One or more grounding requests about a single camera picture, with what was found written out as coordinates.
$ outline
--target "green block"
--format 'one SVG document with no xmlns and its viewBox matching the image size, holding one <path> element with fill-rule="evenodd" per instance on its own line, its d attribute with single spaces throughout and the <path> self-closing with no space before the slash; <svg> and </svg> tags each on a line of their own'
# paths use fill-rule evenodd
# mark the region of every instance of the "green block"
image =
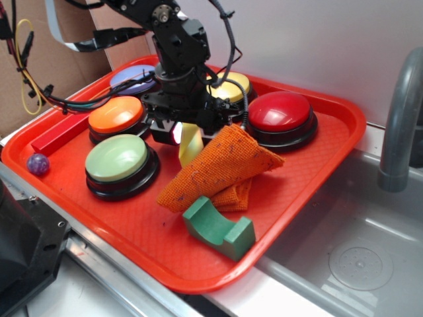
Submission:
<svg viewBox="0 0 423 317">
<path fill-rule="evenodd" d="M 183 214 L 188 232 L 234 261 L 239 261 L 256 242 L 254 225 L 246 217 L 237 223 L 226 219 L 201 196 Z"/>
</svg>

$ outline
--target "red button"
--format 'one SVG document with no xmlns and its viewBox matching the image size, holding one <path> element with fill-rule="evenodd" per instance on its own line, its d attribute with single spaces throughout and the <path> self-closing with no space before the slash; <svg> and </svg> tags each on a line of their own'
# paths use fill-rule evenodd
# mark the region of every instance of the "red button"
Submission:
<svg viewBox="0 0 423 317">
<path fill-rule="evenodd" d="M 262 131 L 289 131 L 307 121 L 310 108 L 309 101 L 301 94 L 287 91 L 270 92 L 251 102 L 249 121 Z"/>
</svg>

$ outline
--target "white wall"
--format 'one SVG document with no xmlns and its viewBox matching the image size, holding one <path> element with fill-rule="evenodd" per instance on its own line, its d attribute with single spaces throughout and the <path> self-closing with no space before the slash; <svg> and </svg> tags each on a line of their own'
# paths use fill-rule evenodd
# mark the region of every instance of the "white wall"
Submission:
<svg viewBox="0 0 423 317">
<path fill-rule="evenodd" d="M 177 0 L 204 25 L 211 63 L 227 61 L 228 40 L 207 0 Z M 385 125 L 409 51 L 423 46 L 421 0 L 221 0 L 243 58 L 234 70 L 356 103 Z"/>
</svg>

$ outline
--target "plastic tray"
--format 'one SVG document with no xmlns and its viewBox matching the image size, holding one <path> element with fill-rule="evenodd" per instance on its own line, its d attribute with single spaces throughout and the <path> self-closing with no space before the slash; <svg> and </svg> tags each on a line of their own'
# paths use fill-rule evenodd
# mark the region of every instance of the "plastic tray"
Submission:
<svg viewBox="0 0 423 317">
<path fill-rule="evenodd" d="M 157 57 L 128 63 L 78 92 L 73 99 L 90 98 L 107 87 L 114 74 L 137 64 L 156 65 Z M 254 178 L 247 212 L 225 214 L 232 221 L 246 216 L 254 223 L 256 243 L 239 262 L 191 237 L 182 214 L 171 213 L 155 203 L 159 192 L 180 170 L 177 147 L 156 143 L 149 137 L 148 144 L 161 160 L 160 175 L 147 191 L 120 202 L 98 200 L 85 185 L 85 157 L 93 147 L 88 129 L 50 154 L 51 167 L 46 175 L 37 177 L 28 172 L 26 160 L 34 152 L 31 142 L 66 118 L 60 112 L 52 111 L 16 134 L 3 149 L 2 160 L 170 289 L 186 294 L 217 290 L 243 276 L 265 253 L 354 148 L 366 126 L 364 115 L 351 102 L 248 77 L 258 95 L 288 90 L 307 97 L 319 119 L 319 129 L 306 147 L 283 154 L 284 167 Z"/>
</svg>

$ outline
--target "stainless steel sink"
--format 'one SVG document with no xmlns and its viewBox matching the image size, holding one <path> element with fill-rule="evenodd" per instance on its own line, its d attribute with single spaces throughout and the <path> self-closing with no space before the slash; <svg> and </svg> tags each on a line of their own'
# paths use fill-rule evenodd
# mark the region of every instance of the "stainless steel sink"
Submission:
<svg viewBox="0 0 423 317">
<path fill-rule="evenodd" d="M 378 164 L 354 150 L 257 268 L 335 316 L 423 316 L 423 173 L 392 194 Z"/>
</svg>

